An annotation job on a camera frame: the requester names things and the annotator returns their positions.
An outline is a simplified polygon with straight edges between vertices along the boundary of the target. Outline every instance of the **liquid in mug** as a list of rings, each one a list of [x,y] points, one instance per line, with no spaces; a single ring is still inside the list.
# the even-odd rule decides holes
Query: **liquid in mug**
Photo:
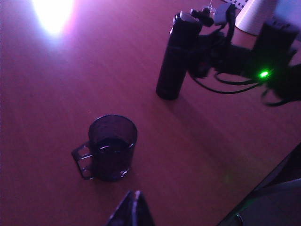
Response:
[[[103,180],[114,181],[129,171],[134,147],[120,138],[105,138],[95,145],[92,172]]]

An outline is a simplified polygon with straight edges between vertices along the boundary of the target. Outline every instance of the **green led light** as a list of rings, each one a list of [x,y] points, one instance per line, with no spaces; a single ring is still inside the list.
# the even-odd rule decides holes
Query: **green led light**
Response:
[[[263,79],[263,78],[268,77],[268,75],[269,75],[269,72],[268,72],[268,71],[263,71],[263,72],[261,72],[261,73],[259,74],[259,77],[260,77],[261,79]]]

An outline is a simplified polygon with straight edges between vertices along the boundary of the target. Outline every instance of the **white cone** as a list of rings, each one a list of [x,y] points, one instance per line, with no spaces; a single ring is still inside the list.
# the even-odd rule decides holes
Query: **white cone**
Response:
[[[263,23],[272,18],[277,2],[278,0],[248,0],[236,17],[236,27],[258,35]]]

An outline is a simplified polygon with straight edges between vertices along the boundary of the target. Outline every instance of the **black object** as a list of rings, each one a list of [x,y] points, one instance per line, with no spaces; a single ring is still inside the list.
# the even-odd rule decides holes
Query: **black object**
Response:
[[[259,197],[301,189],[301,143],[292,150],[217,226],[231,226]]]
[[[186,71],[186,58],[195,45],[202,24],[188,13],[174,16],[156,93],[163,99],[176,99]]]
[[[266,84],[268,89],[272,89],[283,99],[279,103],[266,103],[267,105],[277,106],[301,100],[301,79],[300,72],[297,72],[300,66],[288,66],[296,53],[291,45],[299,32],[298,28],[273,18],[263,25],[252,50],[235,46],[231,44],[235,29],[235,9],[231,3],[221,4],[216,11],[214,22],[221,27],[208,35],[198,34],[202,25],[212,25],[208,9],[204,9],[203,12],[192,9],[190,14],[181,12],[174,17],[156,87],[156,93],[161,98],[176,99],[188,71],[199,85],[217,93],[234,94]],[[229,25],[229,29],[225,35],[221,30],[226,24]],[[257,85],[232,92],[211,89],[197,80],[205,78],[210,68],[219,73],[246,77],[249,84]],[[241,85],[239,82],[228,82],[230,83]]]
[[[105,226],[155,226],[142,192],[129,191]]]
[[[137,128],[126,117],[105,115],[96,119],[89,128],[89,141],[72,151],[84,179],[94,177],[115,181],[124,177],[131,166],[137,141]],[[88,148],[89,153],[79,152]],[[81,166],[80,161],[92,157],[91,164]]]

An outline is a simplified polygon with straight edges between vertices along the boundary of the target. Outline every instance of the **black cable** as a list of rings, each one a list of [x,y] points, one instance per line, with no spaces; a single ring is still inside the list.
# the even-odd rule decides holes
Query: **black cable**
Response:
[[[236,85],[236,86],[243,86],[243,85],[250,85],[255,84],[256,82],[253,80],[246,80],[246,81],[227,81],[219,78],[219,74],[222,74],[221,72],[217,72],[214,74],[214,77],[216,80],[218,80],[221,83],[228,84],[228,85]]]
[[[287,104],[287,103],[293,101],[293,98],[288,97],[288,98],[283,99],[283,100],[281,100],[281,101],[279,101],[279,102],[274,102],[274,103],[272,103],[272,102],[266,102],[266,101],[264,101],[264,98],[265,98],[265,96],[268,94],[269,91],[270,91],[270,89],[267,89],[267,90],[264,91],[264,92],[262,93],[262,95],[261,95],[261,102],[262,102],[264,105],[266,105],[266,106],[270,106],[270,107],[278,107],[278,106],[285,105],[285,104]]]
[[[203,83],[201,83],[200,81],[198,81],[198,80],[197,80],[195,77],[193,77],[192,75],[190,75],[190,77],[191,77],[197,84],[199,84],[201,87],[203,87],[203,88],[205,88],[205,89],[207,89],[207,90],[209,90],[209,91],[211,91],[211,92],[214,92],[214,93],[220,93],[220,94],[236,94],[236,93],[242,93],[242,92],[246,92],[246,91],[248,91],[248,90],[250,90],[250,89],[253,89],[253,88],[255,88],[255,87],[261,85],[261,83],[257,83],[256,85],[250,86],[250,87],[248,87],[248,88],[246,88],[246,89],[241,89],[241,90],[237,90],[237,91],[229,91],[229,92],[225,92],[225,91],[219,91],[219,90],[212,89],[212,88],[210,88],[210,87],[208,87],[208,86],[205,86]]]

